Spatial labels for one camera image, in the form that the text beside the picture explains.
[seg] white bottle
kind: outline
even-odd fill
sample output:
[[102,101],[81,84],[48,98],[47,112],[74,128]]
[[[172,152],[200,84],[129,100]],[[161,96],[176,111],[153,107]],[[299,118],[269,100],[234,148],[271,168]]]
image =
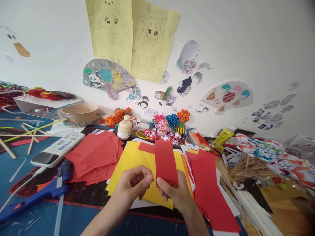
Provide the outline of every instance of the white bottle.
[[126,140],[130,137],[132,129],[132,123],[130,122],[130,116],[125,115],[124,119],[119,122],[117,136],[121,140]]

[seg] white wall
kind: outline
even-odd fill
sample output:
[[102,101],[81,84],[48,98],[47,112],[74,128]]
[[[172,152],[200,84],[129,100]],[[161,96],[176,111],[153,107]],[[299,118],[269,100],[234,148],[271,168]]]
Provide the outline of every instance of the white wall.
[[[198,63],[209,62],[201,83],[193,80],[192,90],[178,96],[175,106],[198,107],[201,96],[212,86],[229,79],[240,79],[253,90],[254,102],[246,107],[229,109],[218,116],[216,108],[192,114],[188,126],[197,127],[202,135],[216,133],[230,125],[257,132],[259,135],[287,139],[296,134],[314,136],[315,92],[315,10],[307,0],[151,0],[166,9],[181,13],[167,65],[168,84],[156,85],[137,79],[142,95],[150,98],[149,107],[171,114],[171,107],[158,104],[154,92],[176,88],[186,75],[176,69],[183,45],[189,40],[201,44]],[[127,92],[113,101],[106,92],[82,83],[82,70],[93,58],[88,17],[84,0],[2,0],[0,25],[18,34],[31,57],[20,56],[11,41],[1,34],[0,79],[30,88],[42,86],[81,96],[88,103],[100,105],[107,114],[116,107],[131,107],[135,116],[143,115],[139,105],[126,102]],[[14,59],[10,66],[3,55]],[[252,122],[252,112],[272,100],[281,100],[288,84],[298,81],[292,91],[298,95],[290,103],[292,111],[284,115],[285,123],[275,129],[260,130]],[[281,109],[275,108],[273,114]]]

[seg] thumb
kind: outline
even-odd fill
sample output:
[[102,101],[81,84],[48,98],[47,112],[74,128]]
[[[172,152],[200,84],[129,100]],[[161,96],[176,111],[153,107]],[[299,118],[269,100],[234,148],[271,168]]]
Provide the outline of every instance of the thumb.
[[168,195],[170,198],[173,197],[174,188],[170,186],[164,179],[157,177],[157,184],[166,195]]
[[150,184],[153,181],[153,176],[149,175],[145,177],[143,180],[141,180],[137,185],[135,185],[133,188],[131,188],[132,197],[136,198],[141,193],[147,190],[149,188]]

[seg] glue stick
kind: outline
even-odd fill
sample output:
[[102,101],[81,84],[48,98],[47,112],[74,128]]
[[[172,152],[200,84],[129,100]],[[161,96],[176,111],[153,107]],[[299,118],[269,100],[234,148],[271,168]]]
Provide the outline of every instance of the glue stick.
[[121,140],[126,140],[130,137],[132,129],[132,123],[130,122],[130,116],[125,115],[124,119],[119,122],[117,136]]
[[234,136],[234,130],[236,130],[236,128],[233,126],[231,126],[229,129],[222,130],[218,137],[211,143],[211,145],[217,150],[222,149],[222,145]]

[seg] panda drawing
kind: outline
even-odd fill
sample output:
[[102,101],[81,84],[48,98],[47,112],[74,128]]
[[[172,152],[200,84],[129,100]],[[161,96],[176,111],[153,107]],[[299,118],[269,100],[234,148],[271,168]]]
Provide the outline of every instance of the panda drawing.
[[101,79],[99,78],[98,74],[88,73],[88,77],[90,80],[90,86],[91,87],[100,89],[102,87],[102,85],[105,84],[104,82],[101,82]]

